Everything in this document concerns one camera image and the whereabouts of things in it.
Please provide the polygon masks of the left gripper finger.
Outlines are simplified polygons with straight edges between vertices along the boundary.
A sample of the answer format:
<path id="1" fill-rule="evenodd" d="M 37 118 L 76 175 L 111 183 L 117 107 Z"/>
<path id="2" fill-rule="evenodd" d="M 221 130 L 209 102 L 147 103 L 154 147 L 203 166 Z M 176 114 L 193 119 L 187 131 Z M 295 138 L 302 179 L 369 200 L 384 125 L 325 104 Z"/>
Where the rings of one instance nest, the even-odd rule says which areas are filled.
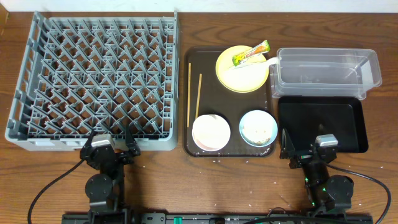
<path id="1" fill-rule="evenodd" d="M 130 132 L 130 127 L 128 124 L 126 125 L 126 128 L 125 128 L 125 143 L 129 150 L 138 150 L 136 140 L 132 136 L 132 134 Z"/>
<path id="2" fill-rule="evenodd" d="M 86 143 L 84 144 L 84 148 L 90 148 L 91 147 L 91 143 L 93 141 L 93 137 L 96 136 L 96 131 L 91 131 Z"/>

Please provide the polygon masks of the light blue bowl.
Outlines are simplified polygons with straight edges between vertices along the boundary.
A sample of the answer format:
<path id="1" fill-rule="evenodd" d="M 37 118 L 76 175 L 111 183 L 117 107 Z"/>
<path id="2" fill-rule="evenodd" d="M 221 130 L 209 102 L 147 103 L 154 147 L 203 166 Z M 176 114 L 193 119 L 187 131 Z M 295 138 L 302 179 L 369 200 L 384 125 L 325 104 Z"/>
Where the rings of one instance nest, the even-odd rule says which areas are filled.
<path id="1" fill-rule="evenodd" d="M 266 111 L 252 110 L 241 118 L 239 133 L 243 140 L 251 146 L 270 146 L 277 138 L 277 121 Z"/>

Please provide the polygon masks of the white cup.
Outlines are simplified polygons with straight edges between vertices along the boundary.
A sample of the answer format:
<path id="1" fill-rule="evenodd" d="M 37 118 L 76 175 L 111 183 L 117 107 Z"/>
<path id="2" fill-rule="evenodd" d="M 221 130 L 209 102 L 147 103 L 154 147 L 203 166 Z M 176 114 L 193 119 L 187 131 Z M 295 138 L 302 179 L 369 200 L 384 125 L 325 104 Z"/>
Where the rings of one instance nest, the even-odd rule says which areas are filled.
<path id="1" fill-rule="evenodd" d="M 220 150 L 227 145 L 231 137 L 231 128 L 223 117 L 217 114 L 204 114 L 194 120 L 192 133 L 210 135 Z"/>

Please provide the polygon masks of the white paper napkin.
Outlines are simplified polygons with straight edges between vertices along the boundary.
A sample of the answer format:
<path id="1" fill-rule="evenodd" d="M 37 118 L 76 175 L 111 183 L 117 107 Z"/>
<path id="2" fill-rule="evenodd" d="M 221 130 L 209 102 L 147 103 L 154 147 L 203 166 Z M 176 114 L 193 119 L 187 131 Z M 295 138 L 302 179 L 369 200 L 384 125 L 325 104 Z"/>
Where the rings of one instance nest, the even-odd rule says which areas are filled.
<path id="1" fill-rule="evenodd" d="M 263 62 L 244 63 L 236 67 L 230 67 L 225 72 L 230 73 L 250 73 L 250 72 L 265 72 L 271 65 L 277 63 L 277 57 L 272 57 Z"/>

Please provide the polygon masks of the green orange snack wrapper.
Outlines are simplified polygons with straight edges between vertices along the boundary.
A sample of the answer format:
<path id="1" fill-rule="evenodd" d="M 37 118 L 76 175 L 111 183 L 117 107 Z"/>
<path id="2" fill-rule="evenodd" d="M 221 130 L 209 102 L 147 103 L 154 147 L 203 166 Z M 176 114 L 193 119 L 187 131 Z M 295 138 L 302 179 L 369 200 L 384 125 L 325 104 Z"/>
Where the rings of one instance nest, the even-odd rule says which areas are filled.
<path id="1" fill-rule="evenodd" d="M 270 50 L 271 50 L 271 47 L 270 47 L 268 41 L 264 40 L 257 46 L 255 46 L 251 49 L 245 50 L 244 52 L 241 52 L 239 54 L 234 55 L 232 58 L 233 65 L 236 67 L 236 66 L 244 63 L 247 59 L 249 59 L 253 56 L 257 56 L 259 54 L 268 53 Z"/>

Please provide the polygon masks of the short wooden chopstick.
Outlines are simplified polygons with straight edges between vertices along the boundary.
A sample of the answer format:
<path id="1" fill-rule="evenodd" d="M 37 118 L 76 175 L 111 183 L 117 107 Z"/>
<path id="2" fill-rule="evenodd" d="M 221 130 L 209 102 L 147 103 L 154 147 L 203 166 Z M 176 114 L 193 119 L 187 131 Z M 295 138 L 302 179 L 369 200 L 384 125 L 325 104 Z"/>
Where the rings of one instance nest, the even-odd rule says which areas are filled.
<path id="1" fill-rule="evenodd" d="M 198 80 L 197 101 L 196 101 L 196 108 L 195 108 L 195 119 L 198 118 L 198 111 L 199 111 L 199 106 L 200 106 L 200 95 L 201 95 L 201 83 L 202 83 L 202 73 L 199 74 L 199 80 Z"/>

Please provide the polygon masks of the long wooden chopstick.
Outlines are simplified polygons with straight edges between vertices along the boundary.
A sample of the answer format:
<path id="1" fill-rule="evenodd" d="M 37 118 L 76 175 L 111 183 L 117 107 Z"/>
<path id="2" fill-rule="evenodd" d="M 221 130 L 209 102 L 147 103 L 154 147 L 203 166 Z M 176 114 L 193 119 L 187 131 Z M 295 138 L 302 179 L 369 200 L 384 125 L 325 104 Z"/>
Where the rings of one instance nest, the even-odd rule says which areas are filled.
<path id="1" fill-rule="evenodd" d="M 189 62 L 188 63 L 188 86 L 187 86 L 187 128 L 190 125 L 191 74 L 192 74 L 192 64 Z"/>

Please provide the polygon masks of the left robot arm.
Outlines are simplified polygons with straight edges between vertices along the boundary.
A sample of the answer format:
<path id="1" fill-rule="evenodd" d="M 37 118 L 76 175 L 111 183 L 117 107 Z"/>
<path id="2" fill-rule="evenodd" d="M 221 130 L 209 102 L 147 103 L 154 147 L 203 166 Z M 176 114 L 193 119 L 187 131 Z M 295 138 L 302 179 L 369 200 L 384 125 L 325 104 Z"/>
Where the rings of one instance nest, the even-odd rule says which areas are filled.
<path id="1" fill-rule="evenodd" d="M 99 172 L 85 185 L 90 204 L 88 223 L 140 222 L 139 215 L 125 204 L 124 166 L 132 164 L 141 150 L 128 129 L 125 130 L 125 143 L 127 150 L 116 152 L 110 134 L 92 131 L 80 151 L 80 159 Z"/>

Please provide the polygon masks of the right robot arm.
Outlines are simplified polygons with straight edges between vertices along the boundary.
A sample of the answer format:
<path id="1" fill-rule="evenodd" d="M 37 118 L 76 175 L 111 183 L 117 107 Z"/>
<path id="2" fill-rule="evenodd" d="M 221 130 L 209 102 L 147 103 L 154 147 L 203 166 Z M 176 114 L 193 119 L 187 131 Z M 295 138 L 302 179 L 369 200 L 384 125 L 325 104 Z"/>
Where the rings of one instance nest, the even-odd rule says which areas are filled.
<path id="1" fill-rule="evenodd" d="M 308 198 L 315 207 L 311 216 L 345 214 L 351 208 L 353 180 L 345 175 L 330 175 L 327 165 L 336 159 L 338 140 L 332 134 L 320 135 L 304 151 L 295 148 L 287 129 L 282 130 L 281 159 L 289 160 L 291 169 L 302 169 Z"/>

